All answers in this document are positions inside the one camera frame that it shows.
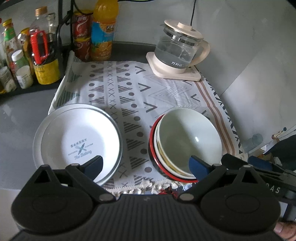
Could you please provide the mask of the person's right hand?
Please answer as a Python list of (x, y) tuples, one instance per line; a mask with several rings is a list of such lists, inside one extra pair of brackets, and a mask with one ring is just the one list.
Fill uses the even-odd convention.
[(278, 222), (274, 228), (274, 232), (283, 240), (296, 240), (296, 223), (295, 222)]

